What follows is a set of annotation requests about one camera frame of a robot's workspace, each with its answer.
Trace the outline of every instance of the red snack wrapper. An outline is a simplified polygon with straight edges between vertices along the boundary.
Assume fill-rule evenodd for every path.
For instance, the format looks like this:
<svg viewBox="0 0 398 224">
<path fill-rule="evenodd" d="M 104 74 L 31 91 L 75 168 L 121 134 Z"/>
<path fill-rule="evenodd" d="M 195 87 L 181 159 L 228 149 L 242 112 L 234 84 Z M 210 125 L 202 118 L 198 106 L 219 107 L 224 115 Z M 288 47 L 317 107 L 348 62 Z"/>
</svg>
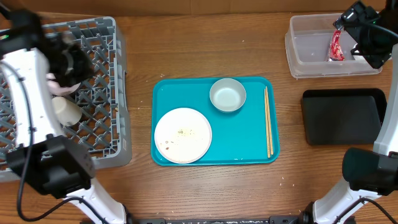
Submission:
<svg viewBox="0 0 398 224">
<path fill-rule="evenodd" d="M 342 51 L 340 43 L 339 43 L 340 35 L 341 35 L 341 31 L 336 30 L 333 33 L 333 36 L 331 37 L 329 51 L 328 51 L 328 57 L 326 59 L 326 61 L 328 61 L 328 62 L 344 60 L 343 51 Z"/>
</svg>

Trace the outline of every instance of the gray plastic crate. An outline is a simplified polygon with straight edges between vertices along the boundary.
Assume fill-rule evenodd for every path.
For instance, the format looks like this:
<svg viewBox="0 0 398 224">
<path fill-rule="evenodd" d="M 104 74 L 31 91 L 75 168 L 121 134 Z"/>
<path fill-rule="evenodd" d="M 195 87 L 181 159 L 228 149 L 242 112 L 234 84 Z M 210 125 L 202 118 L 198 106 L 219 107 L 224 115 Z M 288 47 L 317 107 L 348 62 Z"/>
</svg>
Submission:
<svg viewBox="0 0 398 224">
<path fill-rule="evenodd" d="M 43 26 L 46 35 L 63 32 L 79 43 L 93 62 L 95 76 L 66 96 L 80 106 L 83 119 L 64 133 L 90 148 L 96 169 L 123 166 L 131 160 L 130 118 L 126 105 L 126 43 L 112 17 Z M 15 150 L 16 126 L 11 93 L 0 76 L 0 182 L 18 179 L 4 161 Z"/>
</svg>

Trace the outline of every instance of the translucent plastic bin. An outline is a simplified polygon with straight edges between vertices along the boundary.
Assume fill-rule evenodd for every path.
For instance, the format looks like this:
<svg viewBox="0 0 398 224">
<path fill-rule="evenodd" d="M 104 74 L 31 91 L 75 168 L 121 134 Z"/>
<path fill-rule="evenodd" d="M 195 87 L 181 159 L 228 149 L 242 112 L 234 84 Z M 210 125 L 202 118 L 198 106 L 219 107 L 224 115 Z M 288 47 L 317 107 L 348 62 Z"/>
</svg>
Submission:
<svg viewBox="0 0 398 224">
<path fill-rule="evenodd" d="M 350 50 L 355 40 L 345 31 L 341 33 L 340 45 L 345 61 L 327 62 L 328 46 L 341 16 L 319 14 L 293 16 L 285 36 L 286 56 L 294 78 L 340 77 L 348 75 L 373 75 L 381 72 L 372 68 L 365 60 L 355 60 Z"/>
</svg>

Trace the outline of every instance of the white plate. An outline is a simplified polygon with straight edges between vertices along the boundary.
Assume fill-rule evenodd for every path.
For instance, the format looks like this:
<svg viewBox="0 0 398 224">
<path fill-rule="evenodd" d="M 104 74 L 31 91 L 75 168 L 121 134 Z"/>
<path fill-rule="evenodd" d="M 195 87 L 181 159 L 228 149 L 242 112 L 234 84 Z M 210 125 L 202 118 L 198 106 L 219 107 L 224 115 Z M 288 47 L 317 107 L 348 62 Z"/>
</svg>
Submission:
<svg viewBox="0 0 398 224">
<path fill-rule="evenodd" d="M 157 123 L 155 145 L 167 160 L 187 164 L 205 155 L 211 144 L 211 126 L 200 112 L 190 108 L 169 111 Z"/>
</svg>

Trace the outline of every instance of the turquoise tray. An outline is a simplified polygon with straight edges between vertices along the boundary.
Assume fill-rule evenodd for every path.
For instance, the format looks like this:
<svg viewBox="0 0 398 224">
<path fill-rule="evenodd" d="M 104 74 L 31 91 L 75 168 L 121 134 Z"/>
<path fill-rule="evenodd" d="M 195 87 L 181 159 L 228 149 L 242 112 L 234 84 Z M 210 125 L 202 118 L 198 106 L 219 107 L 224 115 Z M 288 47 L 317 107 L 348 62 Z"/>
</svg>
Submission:
<svg viewBox="0 0 398 224">
<path fill-rule="evenodd" d="M 234 113 L 222 113 L 210 102 L 210 88 L 219 78 L 168 79 L 154 87 L 150 153 L 161 166 L 266 164 L 280 151 L 274 92 L 262 77 L 234 78 L 246 89 L 246 102 Z M 264 89 L 268 87 L 274 155 L 267 157 Z M 154 133 L 161 117 L 176 108 L 192 108 L 209 121 L 213 139 L 207 153 L 190 164 L 176 164 L 157 150 Z"/>
</svg>

